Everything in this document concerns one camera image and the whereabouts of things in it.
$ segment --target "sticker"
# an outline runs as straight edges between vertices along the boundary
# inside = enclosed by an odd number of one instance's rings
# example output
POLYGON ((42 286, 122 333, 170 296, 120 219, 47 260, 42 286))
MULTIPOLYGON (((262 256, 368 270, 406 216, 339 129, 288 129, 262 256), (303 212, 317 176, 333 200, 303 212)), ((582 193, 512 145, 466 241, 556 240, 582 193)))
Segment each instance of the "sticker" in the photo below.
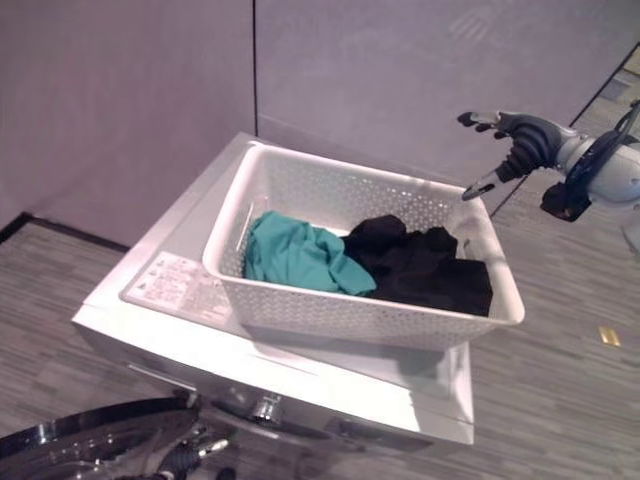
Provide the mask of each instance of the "sticker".
POLYGON ((129 287, 126 296, 207 322, 224 323, 231 313, 219 279, 211 276, 202 264, 168 252, 158 254, 129 287))

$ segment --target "baseboard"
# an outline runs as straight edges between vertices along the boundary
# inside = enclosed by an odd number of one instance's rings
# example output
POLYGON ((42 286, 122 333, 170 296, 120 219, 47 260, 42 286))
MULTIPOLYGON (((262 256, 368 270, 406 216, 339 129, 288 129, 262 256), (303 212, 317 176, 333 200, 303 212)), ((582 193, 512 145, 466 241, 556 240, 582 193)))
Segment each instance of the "baseboard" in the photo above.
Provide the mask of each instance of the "baseboard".
POLYGON ((30 213, 22 212, 11 220, 2 230, 0 230, 0 243, 9 240, 18 230, 24 227, 33 219, 30 213))
POLYGON ((64 235, 69 235, 70 237, 78 238, 80 240, 84 240, 85 242, 89 242, 89 243, 93 243, 94 245, 99 245, 101 247, 109 248, 117 252, 126 253, 129 251, 129 247, 127 247, 126 245, 122 245, 121 243, 114 242, 112 240, 99 237, 97 235, 93 235, 92 233, 83 232, 82 230, 69 227, 68 225, 64 225, 62 223, 53 222, 45 218, 39 218, 28 212, 21 213, 14 220, 12 220, 6 227, 0 230, 0 243, 7 241, 9 238, 11 238, 15 233, 17 233, 22 227, 24 227, 28 223, 33 223, 35 225, 48 228, 49 230, 54 230, 64 235))

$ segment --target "yellow tag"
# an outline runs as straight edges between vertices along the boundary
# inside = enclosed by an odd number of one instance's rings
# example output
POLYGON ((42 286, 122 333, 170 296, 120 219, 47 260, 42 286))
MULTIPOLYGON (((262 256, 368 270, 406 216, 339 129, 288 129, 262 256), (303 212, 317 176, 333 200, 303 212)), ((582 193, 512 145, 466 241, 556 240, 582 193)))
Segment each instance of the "yellow tag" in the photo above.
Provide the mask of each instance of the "yellow tag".
POLYGON ((620 346, 620 339, 618 338, 618 334, 611 327, 599 327, 600 330, 600 338, 602 338, 602 343, 607 345, 613 345, 614 347, 620 346))

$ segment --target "white plastic basket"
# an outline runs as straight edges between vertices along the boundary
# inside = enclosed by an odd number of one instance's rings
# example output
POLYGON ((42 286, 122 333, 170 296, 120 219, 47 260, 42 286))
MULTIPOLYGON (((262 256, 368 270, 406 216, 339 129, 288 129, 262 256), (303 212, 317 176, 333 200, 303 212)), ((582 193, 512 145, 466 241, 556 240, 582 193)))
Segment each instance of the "white plastic basket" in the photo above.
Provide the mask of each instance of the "white plastic basket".
POLYGON ((245 325, 368 343, 445 350, 496 327, 516 325, 524 307, 491 220, 463 189, 255 142, 242 160, 204 250, 245 325), (386 214, 407 230, 444 226, 458 256, 487 264, 488 317, 294 288, 243 278, 249 227, 276 210, 335 233, 386 214))

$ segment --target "gray wall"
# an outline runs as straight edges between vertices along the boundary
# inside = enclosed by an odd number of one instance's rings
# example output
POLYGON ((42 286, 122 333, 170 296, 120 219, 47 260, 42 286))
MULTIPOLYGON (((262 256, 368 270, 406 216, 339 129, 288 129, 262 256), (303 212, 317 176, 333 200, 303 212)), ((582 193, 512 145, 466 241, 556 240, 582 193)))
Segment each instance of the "gray wall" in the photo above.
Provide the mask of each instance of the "gray wall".
POLYGON ((253 130, 251 0, 4 0, 0 92, 0 226, 134 243, 253 130))
MULTIPOLYGON (((637 0, 259 0, 260 136, 467 184, 507 142, 455 118, 570 122, 639 39, 637 0)), ((489 207, 508 188, 486 197, 489 207)))

